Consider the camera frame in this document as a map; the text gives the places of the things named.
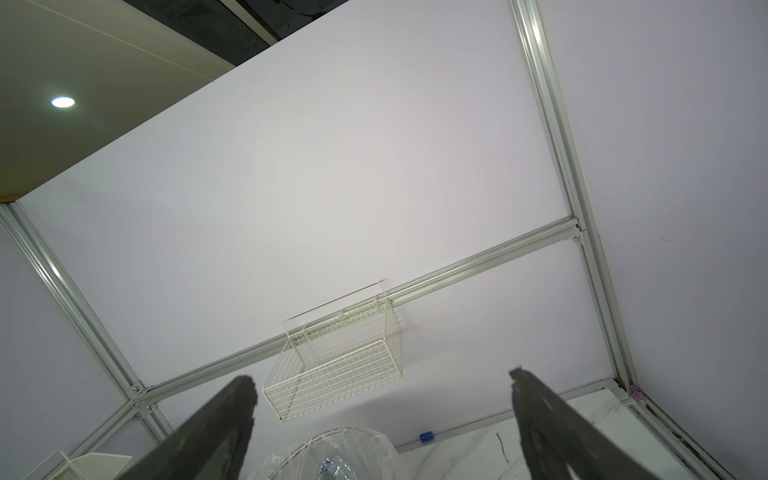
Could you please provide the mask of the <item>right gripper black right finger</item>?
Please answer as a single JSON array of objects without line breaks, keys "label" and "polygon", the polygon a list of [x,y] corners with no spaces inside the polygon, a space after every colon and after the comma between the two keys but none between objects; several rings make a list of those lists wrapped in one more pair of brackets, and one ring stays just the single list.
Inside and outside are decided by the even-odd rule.
[{"label": "right gripper black right finger", "polygon": [[653,479],[531,372],[510,371],[520,444],[533,479]]}]

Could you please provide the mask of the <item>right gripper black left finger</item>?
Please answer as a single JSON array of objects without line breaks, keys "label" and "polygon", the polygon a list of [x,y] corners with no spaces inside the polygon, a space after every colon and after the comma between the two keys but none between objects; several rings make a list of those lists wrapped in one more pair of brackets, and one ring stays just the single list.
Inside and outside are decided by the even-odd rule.
[{"label": "right gripper black left finger", "polygon": [[122,479],[238,479],[251,439],[256,385],[238,376]]}]

